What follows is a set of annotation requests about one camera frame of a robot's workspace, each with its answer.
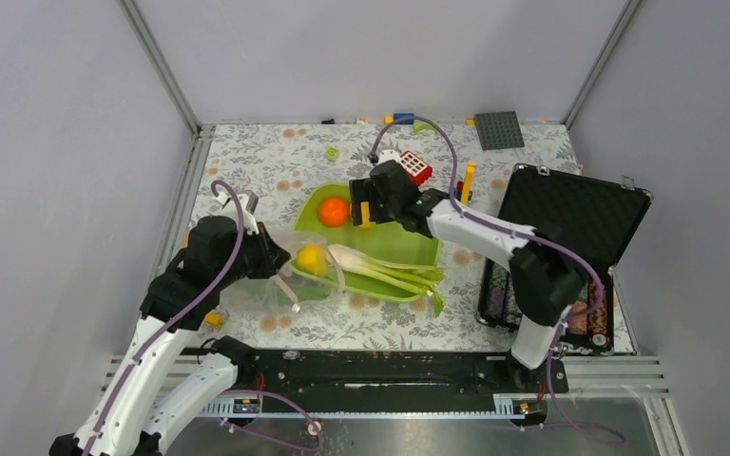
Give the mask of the clear zip top bag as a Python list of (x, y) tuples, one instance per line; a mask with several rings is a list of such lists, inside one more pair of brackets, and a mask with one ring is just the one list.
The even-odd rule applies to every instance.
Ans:
[[(325, 237), (317, 234), (317, 233), (311, 233), (311, 232), (301, 232), (301, 231), (295, 231), (289, 228), (277, 228), (275, 230), (272, 230), (269, 232), (270, 236), (273, 238), (275, 243), (282, 247), (284, 250), (286, 250), (290, 256), (291, 259), (288, 261), (287, 264), (285, 264), (280, 271), (274, 275), (274, 276), (303, 276), (308, 279), (312, 279), (321, 283), (325, 283), (329, 289), (330, 289), (330, 295), (319, 301), (310, 302), (308, 305), (303, 306), (307, 307), (311, 304), (316, 304), (320, 301), (327, 300), (329, 298), (334, 298), (342, 294), (345, 288), (345, 276), (342, 271), (342, 269), (337, 265), (336, 261), (331, 257), (331, 254), (329, 253), (328, 246), (330, 245), (328, 241), (325, 239)], [(299, 270), (295, 264), (295, 259), (298, 253), (298, 250), (301, 249), (306, 244), (320, 244), (325, 248), (326, 253), (326, 259), (328, 260), (328, 274), (326, 276), (313, 276), (306, 274)], [(229, 304), (232, 304), (242, 310), (245, 311), (267, 311), (267, 312), (278, 312), (278, 313), (286, 313), (288, 311), (268, 311), (268, 310), (259, 310), (259, 309), (245, 309), (244, 306), (241, 304), (240, 301), (234, 300), (232, 298), (229, 298), (225, 291), (222, 293), (223, 301)]]

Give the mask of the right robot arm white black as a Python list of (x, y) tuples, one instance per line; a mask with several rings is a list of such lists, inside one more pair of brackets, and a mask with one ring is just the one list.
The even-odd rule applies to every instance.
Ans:
[(530, 391), (545, 378), (543, 363), (587, 281), (599, 277), (578, 254), (556, 243), (555, 232), (472, 211), (453, 193), (422, 190), (394, 160), (378, 164), (365, 179), (348, 183), (353, 221), (365, 221), (367, 203), (375, 223), (396, 222), (405, 231), (454, 242), (509, 272), (522, 320), (507, 377)]

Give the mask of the green toy cucumber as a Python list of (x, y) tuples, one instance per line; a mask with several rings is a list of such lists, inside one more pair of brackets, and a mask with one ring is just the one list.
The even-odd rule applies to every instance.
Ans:
[(243, 279), (225, 293), (240, 301), (245, 309), (298, 312), (310, 302), (327, 298), (330, 289), (325, 283), (303, 276), (277, 275), (269, 279)]

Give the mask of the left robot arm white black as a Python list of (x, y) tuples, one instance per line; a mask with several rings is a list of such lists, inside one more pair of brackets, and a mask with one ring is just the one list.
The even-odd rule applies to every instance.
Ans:
[(229, 336), (215, 342), (206, 367), (156, 399), (163, 380), (205, 317), (235, 282), (269, 279), (290, 260), (260, 222), (201, 218), (186, 245), (147, 289), (140, 317), (115, 377), (73, 434), (57, 437), (52, 455), (163, 455), (222, 390), (256, 381), (251, 347)]

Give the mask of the yellow toy lemon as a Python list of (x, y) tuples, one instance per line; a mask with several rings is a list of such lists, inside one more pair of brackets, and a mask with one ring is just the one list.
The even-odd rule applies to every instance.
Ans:
[(368, 201), (362, 201), (359, 204), (359, 212), (361, 215), (361, 222), (359, 224), (360, 228), (367, 229), (375, 225), (375, 223), (371, 219), (371, 208)]

